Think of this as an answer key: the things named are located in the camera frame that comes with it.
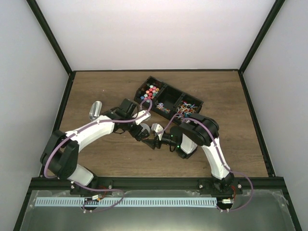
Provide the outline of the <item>black front mounting rail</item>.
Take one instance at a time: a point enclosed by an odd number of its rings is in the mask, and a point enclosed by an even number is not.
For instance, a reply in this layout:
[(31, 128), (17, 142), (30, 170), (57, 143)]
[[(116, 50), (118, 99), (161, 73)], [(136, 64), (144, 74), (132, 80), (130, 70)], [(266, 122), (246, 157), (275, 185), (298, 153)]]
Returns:
[[(250, 183), (246, 178), (234, 178), (230, 186), (218, 190), (211, 178), (137, 178), (137, 177), (99, 177), (88, 186), (93, 189), (120, 189), (132, 190), (200, 190), (203, 194), (227, 194), (232, 187), (238, 193), (250, 190)], [(68, 180), (33, 178), (29, 190), (71, 190), (76, 194), (89, 194), (90, 192), (76, 183)]]

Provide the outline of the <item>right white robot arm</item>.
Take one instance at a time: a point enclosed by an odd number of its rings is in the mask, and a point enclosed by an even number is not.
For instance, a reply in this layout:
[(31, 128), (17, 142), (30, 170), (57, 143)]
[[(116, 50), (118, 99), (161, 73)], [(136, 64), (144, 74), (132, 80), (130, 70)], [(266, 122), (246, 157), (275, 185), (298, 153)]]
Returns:
[(152, 149), (159, 149), (168, 145), (170, 152), (176, 152), (182, 159), (188, 159), (201, 147), (207, 157), (211, 168), (213, 187), (220, 194), (226, 193), (231, 188), (234, 174), (226, 163), (219, 143), (219, 125), (209, 117), (192, 114), (176, 126), (172, 126), (169, 132), (159, 124), (151, 127), (154, 138), (144, 139), (143, 143)]

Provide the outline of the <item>black three-compartment candy bin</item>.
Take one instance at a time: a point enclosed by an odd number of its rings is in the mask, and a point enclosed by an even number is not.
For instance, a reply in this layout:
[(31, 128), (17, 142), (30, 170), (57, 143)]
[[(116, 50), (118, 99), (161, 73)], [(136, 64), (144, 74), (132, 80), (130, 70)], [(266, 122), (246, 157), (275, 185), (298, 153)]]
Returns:
[(144, 99), (152, 100), (151, 110), (173, 122), (181, 123), (183, 117), (189, 117), (201, 111), (203, 101), (185, 93), (155, 77), (148, 77), (138, 88), (134, 100), (141, 103)]

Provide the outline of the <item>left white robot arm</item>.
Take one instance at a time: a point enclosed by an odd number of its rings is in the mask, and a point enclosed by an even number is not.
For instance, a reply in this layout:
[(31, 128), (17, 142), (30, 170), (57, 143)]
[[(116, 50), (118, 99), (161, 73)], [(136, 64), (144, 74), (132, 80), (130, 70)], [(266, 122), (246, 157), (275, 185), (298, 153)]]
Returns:
[(149, 110), (143, 110), (129, 99), (104, 113), (101, 108), (101, 101), (94, 102), (89, 123), (71, 131), (56, 130), (51, 134), (40, 158), (44, 177), (69, 180), (87, 194), (94, 194), (98, 190), (98, 177), (78, 164), (79, 153), (94, 141), (118, 130), (128, 131), (137, 141), (149, 136), (150, 128), (144, 123), (151, 117)]

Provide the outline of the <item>metal scoop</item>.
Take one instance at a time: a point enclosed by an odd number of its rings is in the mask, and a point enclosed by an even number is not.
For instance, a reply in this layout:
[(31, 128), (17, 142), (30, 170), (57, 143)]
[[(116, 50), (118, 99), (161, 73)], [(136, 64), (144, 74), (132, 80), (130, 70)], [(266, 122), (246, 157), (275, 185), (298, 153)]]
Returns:
[(102, 109), (102, 102), (101, 101), (95, 101), (92, 104), (90, 112), (89, 112), (90, 121), (93, 121), (100, 116), (101, 109)]

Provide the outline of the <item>white round lid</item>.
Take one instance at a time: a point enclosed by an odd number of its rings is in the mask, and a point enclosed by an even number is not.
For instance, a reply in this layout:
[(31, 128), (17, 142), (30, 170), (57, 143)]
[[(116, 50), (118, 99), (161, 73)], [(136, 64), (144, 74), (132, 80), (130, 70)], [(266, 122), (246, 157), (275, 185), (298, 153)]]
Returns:
[(147, 124), (145, 124), (145, 123), (140, 123), (140, 125), (142, 127), (142, 130), (141, 130), (142, 133), (145, 135), (146, 138), (149, 137), (150, 134), (151, 134), (150, 127)]

